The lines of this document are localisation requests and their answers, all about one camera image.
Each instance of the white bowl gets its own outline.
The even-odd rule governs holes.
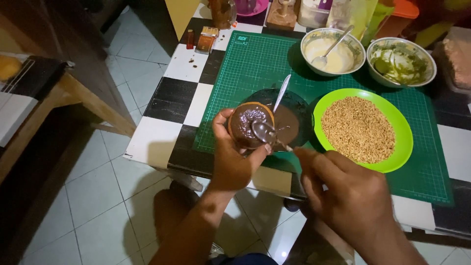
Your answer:
[[[308,64],[309,68],[311,68],[312,71],[323,76],[345,75],[345,74],[350,74],[357,71],[365,63],[365,60],[366,60],[365,48],[363,48],[363,45],[361,45],[359,40],[357,40],[355,37],[353,37],[350,34],[345,36],[345,39],[343,39],[341,42],[342,44],[345,44],[353,54],[354,62],[350,69],[341,73],[327,72],[327,71],[323,71],[323,70],[315,68],[311,64],[311,62],[307,59],[305,49],[307,45],[311,43],[311,41],[321,39],[321,38],[330,38],[333,40],[337,40],[338,38],[340,38],[342,34],[343,34],[343,30],[340,30],[340,29],[319,28],[319,29],[310,31],[304,36],[304,38],[302,38],[301,53],[302,53],[302,56],[304,57],[304,60],[306,61],[306,63]]]
[[[405,85],[401,85],[396,81],[382,76],[374,69],[372,60],[378,56],[381,56],[381,52],[383,52],[388,47],[391,47],[391,50],[399,51],[406,55],[415,56],[417,59],[422,60],[422,62],[424,63],[424,81],[420,83],[408,84],[408,87],[424,86],[430,83],[437,75],[437,65],[435,64],[435,61],[433,60],[432,56],[422,47],[408,40],[394,37],[386,37],[375,40],[373,43],[371,43],[371,45],[368,47],[368,50],[366,51],[368,65],[370,66],[370,75],[378,83],[391,88],[405,87]]]

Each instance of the hand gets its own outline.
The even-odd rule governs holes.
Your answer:
[[[321,154],[296,148],[294,153],[301,163],[301,183],[311,207],[355,249],[371,247],[382,230],[402,233],[393,217],[384,174],[359,166],[336,151]]]
[[[241,153],[245,150],[236,150],[234,141],[224,127],[233,111],[233,108],[223,109],[212,121],[216,149],[211,183],[218,189],[236,192],[249,184],[252,174],[271,152],[271,147],[268,144],[260,146],[249,156],[243,157]]]

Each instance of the fingernail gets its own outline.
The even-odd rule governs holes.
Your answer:
[[[271,145],[266,144],[266,145],[265,145],[265,149],[267,150],[267,153],[268,153],[268,154],[271,154],[271,151],[272,151],[272,150],[271,150]]]

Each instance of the black and white checkered table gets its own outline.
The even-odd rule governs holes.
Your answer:
[[[126,149],[125,158],[211,178],[214,155],[195,151],[192,145],[232,31],[299,39],[310,31],[298,24],[291,32],[269,29],[264,25],[266,13],[265,10],[252,17],[238,17],[235,29],[220,31],[209,56],[187,50],[186,33],[183,35]],[[197,40],[203,26],[212,26],[211,12],[200,4],[187,29],[195,32]],[[437,111],[436,115],[441,124],[439,132],[449,175],[453,178],[456,206],[445,208],[392,196],[395,215],[408,229],[417,227],[471,239],[471,163],[466,162],[471,157],[471,115],[457,116],[446,111]],[[305,197],[297,174],[263,166],[254,174],[248,188],[295,199]]]

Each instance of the orange lid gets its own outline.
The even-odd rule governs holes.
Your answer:
[[[419,16],[419,8],[411,0],[394,0],[396,8],[393,16],[415,19]]]

